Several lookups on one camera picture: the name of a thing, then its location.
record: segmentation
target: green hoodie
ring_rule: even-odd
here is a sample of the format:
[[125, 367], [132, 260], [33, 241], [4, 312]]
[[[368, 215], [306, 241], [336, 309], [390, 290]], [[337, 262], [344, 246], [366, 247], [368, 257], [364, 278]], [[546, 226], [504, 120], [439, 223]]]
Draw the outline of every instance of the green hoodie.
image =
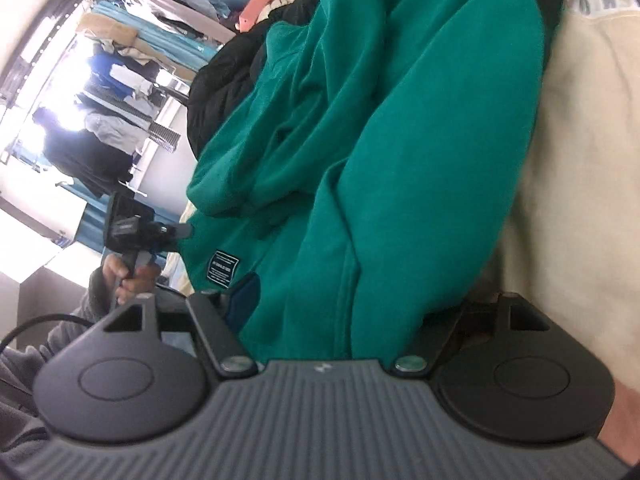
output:
[[260, 276], [240, 334], [256, 359], [388, 363], [463, 297], [510, 208], [561, 3], [320, 0], [272, 27], [180, 247], [196, 290]]

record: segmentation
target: black puffer jacket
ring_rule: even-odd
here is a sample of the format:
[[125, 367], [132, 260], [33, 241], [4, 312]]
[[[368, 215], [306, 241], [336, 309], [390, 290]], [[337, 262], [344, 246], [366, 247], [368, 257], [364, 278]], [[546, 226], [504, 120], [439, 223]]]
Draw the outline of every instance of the black puffer jacket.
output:
[[273, 23], [306, 25], [319, 0], [295, 0], [270, 12], [268, 19], [229, 41], [191, 85], [187, 104], [187, 136], [199, 158], [209, 139], [252, 92], [266, 60], [264, 40]]

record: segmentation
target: ribbed gray plate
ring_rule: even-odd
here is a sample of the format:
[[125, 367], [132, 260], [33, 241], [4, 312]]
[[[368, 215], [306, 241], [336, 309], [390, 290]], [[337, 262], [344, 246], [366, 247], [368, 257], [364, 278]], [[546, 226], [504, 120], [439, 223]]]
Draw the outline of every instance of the ribbed gray plate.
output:
[[272, 362], [228, 381], [187, 424], [101, 448], [54, 440], [28, 480], [617, 480], [626, 467], [594, 440], [520, 449], [455, 423], [431, 390], [375, 361]]

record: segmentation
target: white logo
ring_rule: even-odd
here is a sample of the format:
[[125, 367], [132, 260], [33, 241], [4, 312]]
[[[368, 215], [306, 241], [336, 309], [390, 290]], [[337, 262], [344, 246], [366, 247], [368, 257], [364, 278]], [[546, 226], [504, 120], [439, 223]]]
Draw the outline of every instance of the white logo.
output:
[[322, 363], [321, 365], [314, 366], [314, 370], [316, 372], [320, 372], [321, 374], [324, 374], [326, 372], [330, 372], [333, 369], [334, 369], [334, 367], [331, 366], [329, 363]]

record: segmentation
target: hand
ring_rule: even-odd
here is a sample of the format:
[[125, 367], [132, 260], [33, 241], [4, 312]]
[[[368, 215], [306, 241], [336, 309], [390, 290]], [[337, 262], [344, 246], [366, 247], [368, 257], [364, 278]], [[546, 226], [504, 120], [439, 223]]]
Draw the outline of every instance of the hand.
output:
[[[124, 278], [128, 273], [129, 269], [116, 254], [109, 254], [104, 259], [102, 275], [109, 291], [113, 290], [117, 278]], [[118, 304], [126, 303], [140, 292], [153, 291], [158, 276], [160, 276], [160, 267], [156, 264], [137, 268], [135, 276], [128, 280], [122, 280], [118, 290], [116, 290]]]

